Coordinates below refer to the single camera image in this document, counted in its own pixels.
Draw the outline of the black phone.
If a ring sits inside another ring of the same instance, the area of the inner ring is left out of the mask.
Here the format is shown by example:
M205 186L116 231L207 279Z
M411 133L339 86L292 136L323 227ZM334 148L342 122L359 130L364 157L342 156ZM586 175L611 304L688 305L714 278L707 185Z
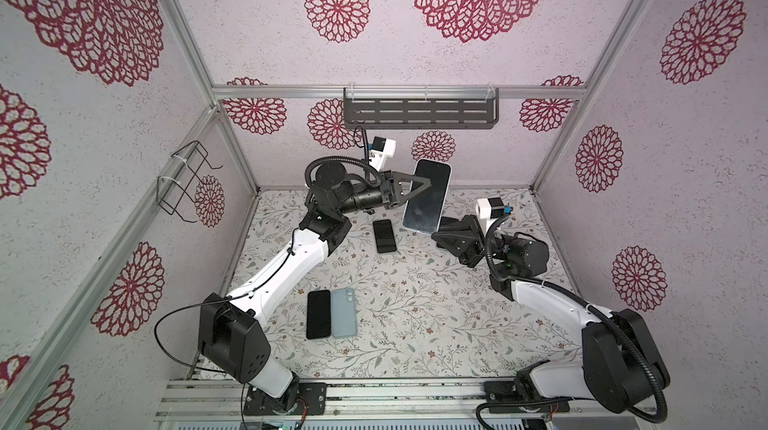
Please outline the black phone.
M398 250L394 228L390 219L372 222L376 251L379 254L394 253Z
M426 187L416 182L412 189L417 195L408 200L402 218L402 225L409 230L432 234L439 228L443 206L448 192L452 167L445 162L430 159L418 160L415 177L429 180Z

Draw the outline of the light blue phone case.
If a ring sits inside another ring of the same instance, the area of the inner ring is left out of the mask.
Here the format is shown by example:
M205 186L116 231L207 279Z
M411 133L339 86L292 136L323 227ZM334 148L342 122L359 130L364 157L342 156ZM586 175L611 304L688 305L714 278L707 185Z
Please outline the light blue phone case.
M357 335L356 295L351 287L331 292L331 331L334 338Z

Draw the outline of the black phone removed from case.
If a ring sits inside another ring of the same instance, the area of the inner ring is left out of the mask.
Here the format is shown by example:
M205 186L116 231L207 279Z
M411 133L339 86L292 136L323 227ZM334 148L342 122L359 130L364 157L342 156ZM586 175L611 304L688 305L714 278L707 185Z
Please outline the black phone removed from case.
M307 295L305 335L308 340L327 338L332 334L331 291L314 290Z

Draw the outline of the black smartphone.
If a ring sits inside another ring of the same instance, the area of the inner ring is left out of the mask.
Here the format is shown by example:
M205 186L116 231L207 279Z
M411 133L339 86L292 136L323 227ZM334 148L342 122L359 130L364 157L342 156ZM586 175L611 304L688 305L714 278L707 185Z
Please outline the black smartphone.
M440 226L438 229L437 247L444 249L444 243L448 240L454 240L453 234L457 230L457 226L460 224L460 220L454 217L443 216L440 220Z

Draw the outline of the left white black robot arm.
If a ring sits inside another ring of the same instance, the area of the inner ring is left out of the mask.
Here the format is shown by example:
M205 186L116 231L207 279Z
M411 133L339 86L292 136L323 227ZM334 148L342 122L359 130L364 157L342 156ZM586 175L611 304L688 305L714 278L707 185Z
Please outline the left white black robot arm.
M226 296L202 303L198 351L225 374L256 390L279 413L299 399L298 376L272 355L263 327L297 283L346 238L351 212L411 207L439 187L423 168L414 174L381 171L367 160L320 157L304 172L304 218L288 243L259 272Z

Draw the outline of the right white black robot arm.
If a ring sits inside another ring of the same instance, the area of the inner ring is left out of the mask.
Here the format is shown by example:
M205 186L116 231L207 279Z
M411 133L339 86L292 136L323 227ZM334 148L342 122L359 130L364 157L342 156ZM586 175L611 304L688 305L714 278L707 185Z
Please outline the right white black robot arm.
M500 232L506 219L501 216L482 229L472 215L444 217L431 237L470 268L485 262L492 289L564 330L579 344L581 358L545 359L525 367L502 403L534 410L591 400L616 414L664 422L670 375L643 317L631 309L613 311L589 302L543 279L550 255L547 243L524 232Z

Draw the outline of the grey slotted wall shelf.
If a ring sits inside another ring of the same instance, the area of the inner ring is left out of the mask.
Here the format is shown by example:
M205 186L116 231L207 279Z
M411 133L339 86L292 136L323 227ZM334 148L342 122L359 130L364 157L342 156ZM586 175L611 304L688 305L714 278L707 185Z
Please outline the grey slotted wall shelf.
M342 115L348 128L376 130L491 129L499 121L496 96L484 98L364 98L344 88Z

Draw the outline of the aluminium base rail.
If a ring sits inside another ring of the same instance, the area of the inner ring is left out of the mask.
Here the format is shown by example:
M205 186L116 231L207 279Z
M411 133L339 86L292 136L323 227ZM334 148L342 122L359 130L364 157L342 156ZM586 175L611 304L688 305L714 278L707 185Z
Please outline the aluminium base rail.
M482 403L500 399L486 386L503 378L303 379L299 394L310 406L309 421L473 418ZM255 400L233 380L176 380L167 384L155 422L240 421Z

